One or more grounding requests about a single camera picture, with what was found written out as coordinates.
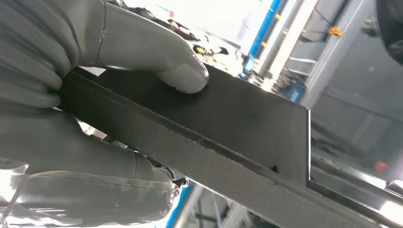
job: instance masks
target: white wall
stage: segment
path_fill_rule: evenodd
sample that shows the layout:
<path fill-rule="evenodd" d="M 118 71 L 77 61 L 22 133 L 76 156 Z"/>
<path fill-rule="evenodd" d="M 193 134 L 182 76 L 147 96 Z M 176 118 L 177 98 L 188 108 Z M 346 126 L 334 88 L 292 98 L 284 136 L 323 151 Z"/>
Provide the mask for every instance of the white wall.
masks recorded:
<path fill-rule="evenodd" d="M 272 0 L 125 0 L 128 6 L 156 4 L 193 25 L 249 50 Z"/>

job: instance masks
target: black metal part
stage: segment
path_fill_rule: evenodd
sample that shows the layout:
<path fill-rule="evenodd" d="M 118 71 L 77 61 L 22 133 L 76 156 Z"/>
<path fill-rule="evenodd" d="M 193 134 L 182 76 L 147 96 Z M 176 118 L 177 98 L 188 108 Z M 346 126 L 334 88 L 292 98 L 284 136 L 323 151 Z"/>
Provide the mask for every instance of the black metal part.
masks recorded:
<path fill-rule="evenodd" d="M 244 205 L 273 224 L 282 228 L 378 227 L 356 212 L 305 188 L 305 180 L 303 186 L 297 184 L 293 176 L 290 178 L 283 171 L 290 169 L 284 165 L 292 156 L 287 150 L 304 152 L 308 147 L 307 135 L 301 135 L 308 130 L 308 112 L 303 108 L 264 94 L 236 78 L 221 77 L 220 81 L 214 72 L 210 72 L 207 88 L 195 95 L 177 93 L 151 75 L 109 74 L 117 82 L 124 81 L 117 93 L 131 90 L 137 94 L 132 100 L 100 86 L 87 74 L 76 69 L 64 78 L 59 91 L 62 110 Z M 190 125 L 188 116 L 202 124 Z M 220 134 L 236 137 L 227 142 Z M 253 141 L 252 135 L 259 140 Z M 248 147 L 242 147 L 238 141 Z M 279 152 L 284 153 L 284 160 L 274 156 Z M 304 154 L 299 159 L 307 164 Z M 278 166 L 280 175 L 270 170 L 274 165 Z"/>
<path fill-rule="evenodd" d="M 146 72 L 106 71 L 96 82 L 243 159 L 265 168 L 277 166 L 281 175 L 305 185 L 308 111 L 213 67 L 209 72 L 206 88 L 192 95 Z"/>

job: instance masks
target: metal rod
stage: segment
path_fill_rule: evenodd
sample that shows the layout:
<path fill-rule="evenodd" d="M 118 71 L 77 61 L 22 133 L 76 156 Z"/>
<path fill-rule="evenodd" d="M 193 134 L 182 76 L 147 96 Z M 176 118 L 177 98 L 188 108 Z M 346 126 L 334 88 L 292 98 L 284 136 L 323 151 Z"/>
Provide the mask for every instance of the metal rod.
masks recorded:
<path fill-rule="evenodd" d="M 195 184 L 192 191 L 188 195 L 186 203 L 183 206 L 182 210 L 180 211 L 180 214 L 176 218 L 176 222 L 174 225 L 175 228 L 185 227 L 185 223 L 189 215 L 192 213 L 193 208 L 197 205 L 197 201 L 199 200 L 199 197 L 202 195 L 202 193 L 203 193 L 203 187 L 198 184 Z"/>

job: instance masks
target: gray metal panel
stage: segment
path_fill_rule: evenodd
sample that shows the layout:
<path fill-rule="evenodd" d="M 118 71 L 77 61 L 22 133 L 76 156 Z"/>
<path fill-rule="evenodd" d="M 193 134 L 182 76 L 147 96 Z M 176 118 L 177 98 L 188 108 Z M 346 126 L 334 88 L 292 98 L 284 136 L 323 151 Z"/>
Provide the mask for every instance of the gray metal panel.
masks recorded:
<path fill-rule="evenodd" d="M 344 0 L 320 0 L 315 9 L 328 21 L 332 21 Z"/>
<path fill-rule="evenodd" d="M 352 0 L 337 24 L 344 33 L 330 37 L 327 47 L 307 81 L 307 90 L 301 104 L 312 108 L 325 89 L 340 61 L 345 57 L 363 22 L 371 15 L 373 0 Z"/>
<path fill-rule="evenodd" d="M 311 18 L 308 21 L 308 24 L 305 26 L 305 32 L 302 33 L 307 39 L 312 41 L 320 40 L 324 33 L 327 32 L 329 28 L 329 23 L 315 11 L 312 12 Z"/>
<path fill-rule="evenodd" d="M 85 78 L 66 77 L 60 95 L 64 110 L 282 228 L 379 227 Z"/>

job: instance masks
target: blue metal beam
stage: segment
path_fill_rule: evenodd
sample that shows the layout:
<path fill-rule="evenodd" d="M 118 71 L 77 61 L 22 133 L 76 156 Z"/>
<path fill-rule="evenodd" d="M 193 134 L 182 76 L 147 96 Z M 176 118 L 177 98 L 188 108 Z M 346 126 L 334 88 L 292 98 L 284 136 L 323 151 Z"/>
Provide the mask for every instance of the blue metal beam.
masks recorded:
<path fill-rule="evenodd" d="M 263 38 L 267 32 L 267 30 L 270 29 L 270 27 L 273 24 L 274 18 L 278 12 L 278 10 L 280 9 L 280 6 L 282 4 L 284 0 L 273 0 L 269 11 L 266 14 L 266 17 L 263 20 L 262 26 L 259 29 L 259 32 L 255 38 L 255 40 L 253 41 L 252 47 L 250 48 L 249 51 L 249 56 L 253 56 L 256 57 L 256 53 L 259 50 L 259 47 L 263 41 Z"/>

